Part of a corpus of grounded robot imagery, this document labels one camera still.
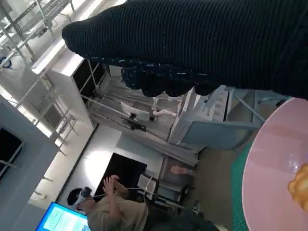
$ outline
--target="black hair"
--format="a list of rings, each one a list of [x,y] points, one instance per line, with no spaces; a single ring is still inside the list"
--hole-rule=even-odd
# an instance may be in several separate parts
[[[82,188],[73,189],[67,197],[67,204],[73,205],[78,200],[78,197],[81,191],[82,191]]]

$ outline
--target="hand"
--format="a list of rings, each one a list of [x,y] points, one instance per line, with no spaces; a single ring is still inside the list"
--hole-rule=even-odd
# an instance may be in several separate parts
[[[104,187],[103,190],[107,195],[114,194],[114,179],[111,177],[107,177],[103,180]]]
[[[117,175],[112,175],[110,178],[114,179],[114,181],[118,181],[120,179]]]

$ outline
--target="bread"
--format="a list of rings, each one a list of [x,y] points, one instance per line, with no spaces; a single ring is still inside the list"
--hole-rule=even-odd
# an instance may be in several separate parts
[[[294,180],[289,182],[288,191],[294,202],[308,212],[308,164],[304,164],[297,172]]]

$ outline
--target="pink table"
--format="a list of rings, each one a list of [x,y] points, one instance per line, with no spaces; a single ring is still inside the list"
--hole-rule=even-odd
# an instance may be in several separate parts
[[[304,163],[308,163],[308,101],[291,99],[264,123],[248,154],[242,199],[250,231],[308,230],[308,212],[287,190]]]

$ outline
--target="computer screen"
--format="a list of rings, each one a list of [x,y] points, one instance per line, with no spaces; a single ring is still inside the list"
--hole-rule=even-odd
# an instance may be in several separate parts
[[[51,203],[37,231],[90,231],[87,217],[64,206]]]

